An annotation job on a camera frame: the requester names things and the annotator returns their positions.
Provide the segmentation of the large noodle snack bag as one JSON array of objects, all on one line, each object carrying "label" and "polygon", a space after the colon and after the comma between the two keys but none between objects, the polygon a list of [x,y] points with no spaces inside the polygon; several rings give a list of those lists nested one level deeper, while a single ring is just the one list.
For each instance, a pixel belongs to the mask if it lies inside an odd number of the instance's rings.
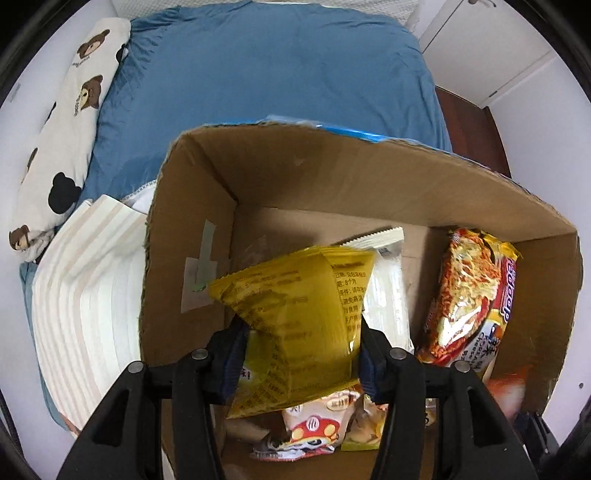
[{"label": "large noodle snack bag", "polygon": [[418,351],[422,362],[465,361],[477,374],[486,372],[512,314],[520,257],[511,243],[486,232],[451,233]]}]

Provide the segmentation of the orange sunflower seed bag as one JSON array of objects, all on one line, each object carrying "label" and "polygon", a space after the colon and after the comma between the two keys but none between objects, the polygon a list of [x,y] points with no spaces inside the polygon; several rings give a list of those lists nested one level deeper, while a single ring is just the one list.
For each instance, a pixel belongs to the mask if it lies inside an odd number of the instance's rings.
[{"label": "orange sunflower seed bag", "polygon": [[346,389],[284,409],[284,432],[267,434],[250,456],[266,462],[294,462],[334,453],[346,437],[360,396],[358,389]]}]

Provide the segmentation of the white wafer packet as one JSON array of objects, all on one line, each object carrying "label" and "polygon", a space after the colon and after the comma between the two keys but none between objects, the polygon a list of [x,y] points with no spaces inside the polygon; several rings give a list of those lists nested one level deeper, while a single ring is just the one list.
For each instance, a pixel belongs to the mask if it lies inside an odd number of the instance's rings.
[{"label": "white wafer packet", "polygon": [[363,297],[363,317],[370,328],[384,333],[392,347],[413,354],[415,347],[402,268],[404,240],[404,229],[394,227],[342,241],[339,246],[376,252]]}]

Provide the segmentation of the yellow snack bag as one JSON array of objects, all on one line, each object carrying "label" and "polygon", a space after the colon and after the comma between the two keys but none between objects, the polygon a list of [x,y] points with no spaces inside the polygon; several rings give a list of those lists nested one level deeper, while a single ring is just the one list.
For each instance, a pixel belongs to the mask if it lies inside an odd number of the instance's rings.
[{"label": "yellow snack bag", "polygon": [[209,296],[249,340],[229,415],[266,414],[353,386],[375,253],[311,247],[221,277]]}]

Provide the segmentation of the orange panda snack bag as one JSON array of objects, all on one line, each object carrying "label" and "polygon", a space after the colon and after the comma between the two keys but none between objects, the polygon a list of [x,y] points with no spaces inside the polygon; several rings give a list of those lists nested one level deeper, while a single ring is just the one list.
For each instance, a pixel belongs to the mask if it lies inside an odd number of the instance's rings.
[{"label": "orange panda snack bag", "polygon": [[485,382],[489,392],[509,421],[513,421],[521,410],[527,389],[530,367],[520,368],[499,378],[491,378]]}]

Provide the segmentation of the biscuit snack bag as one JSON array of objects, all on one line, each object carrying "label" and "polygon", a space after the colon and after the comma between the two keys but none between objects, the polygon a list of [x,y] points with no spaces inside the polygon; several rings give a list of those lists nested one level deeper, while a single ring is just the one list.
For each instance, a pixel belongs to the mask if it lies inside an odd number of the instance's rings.
[{"label": "biscuit snack bag", "polygon": [[356,402],[356,410],[349,422],[341,449],[346,452],[378,450],[383,437],[389,407],[377,405],[367,394]]}]

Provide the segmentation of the striped pink cat blanket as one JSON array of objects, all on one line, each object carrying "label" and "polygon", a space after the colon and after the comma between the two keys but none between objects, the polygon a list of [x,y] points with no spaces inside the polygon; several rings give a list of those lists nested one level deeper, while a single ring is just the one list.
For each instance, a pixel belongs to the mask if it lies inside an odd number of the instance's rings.
[{"label": "striped pink cat blanket", "polygon": [[78,435],[122,370],[140,357],[148,183],[122,201],[85,200],[32,281],[31,320],[57,422]]}]

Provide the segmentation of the open cardboard milk box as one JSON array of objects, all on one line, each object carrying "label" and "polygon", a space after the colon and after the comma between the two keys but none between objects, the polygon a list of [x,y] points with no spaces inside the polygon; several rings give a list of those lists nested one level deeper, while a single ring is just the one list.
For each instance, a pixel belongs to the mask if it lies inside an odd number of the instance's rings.
[{"label": "open cardboard milk box", "polygon": [[474,162],[402,140],[322,128],[208,126],[170,147],[148,214],[140,349],[171,363],[221,329],[221,306],[191,286],[294,252],[380,229],[405,232],[411,326],[426,319],[452,227],[520,252],[497,374],[529,370],[525,405],[542,410],[562,369],[583,282],[575,227],[552,206]]}]

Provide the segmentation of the white bear print pillow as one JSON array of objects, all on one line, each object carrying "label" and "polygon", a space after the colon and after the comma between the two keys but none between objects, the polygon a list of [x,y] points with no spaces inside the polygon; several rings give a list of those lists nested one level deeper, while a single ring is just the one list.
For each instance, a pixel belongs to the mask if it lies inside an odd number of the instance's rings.
[{"label": "white bear print pillow", "polygon": [[103,18],[76,50],[18,190],[8,239],[23,262],[42,254],[78,202],[98,114],[130,36],[129,20]]}]

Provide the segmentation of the blue bed sheet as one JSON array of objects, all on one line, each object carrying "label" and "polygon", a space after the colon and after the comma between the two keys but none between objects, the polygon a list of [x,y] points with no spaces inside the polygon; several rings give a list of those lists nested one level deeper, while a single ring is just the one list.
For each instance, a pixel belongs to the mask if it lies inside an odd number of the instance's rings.
[{"label": "blue bed sheet", "polygon": [[123,199],[202,125],[266,118],[452,147],[433,77],[397,20],[243,1],[134,19],[98,115],[81,196]]}]

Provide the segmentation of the white door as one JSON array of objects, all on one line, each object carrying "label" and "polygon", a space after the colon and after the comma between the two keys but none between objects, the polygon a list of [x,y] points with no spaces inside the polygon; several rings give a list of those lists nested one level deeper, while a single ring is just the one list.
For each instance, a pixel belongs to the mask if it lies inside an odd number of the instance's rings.
[{"label": "white door", "polygon": [[416,33],[436,85],[481,108],[556,57],[506,1],[427,1]]}]

